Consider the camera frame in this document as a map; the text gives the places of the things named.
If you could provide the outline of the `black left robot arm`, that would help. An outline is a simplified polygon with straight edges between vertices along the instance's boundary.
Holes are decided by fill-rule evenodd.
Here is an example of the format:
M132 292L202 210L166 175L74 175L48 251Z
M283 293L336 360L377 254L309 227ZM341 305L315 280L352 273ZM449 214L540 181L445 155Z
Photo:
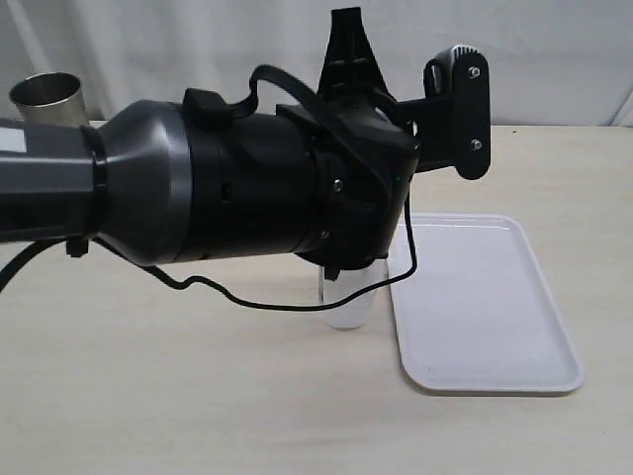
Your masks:
M292 253L330 271L387 256L418 160L377 112L385 82L359 8L334 10L312 89L261 65L249 83L287 92L257 110L188 89L140 100L98 128L1 123L1 239L93 239L141 266Z

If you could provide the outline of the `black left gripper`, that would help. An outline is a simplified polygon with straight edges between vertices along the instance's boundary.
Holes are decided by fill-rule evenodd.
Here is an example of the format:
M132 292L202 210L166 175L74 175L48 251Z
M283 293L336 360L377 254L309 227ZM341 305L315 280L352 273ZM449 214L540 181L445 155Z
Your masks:
M320 243L298 257L335 281L344 271L365 269L388 256L419 162L411 129L388 96L360 7L331 11L317 95L362 153L360 159L306 106L278 105L276 114L308 134L317 171L324 175Z

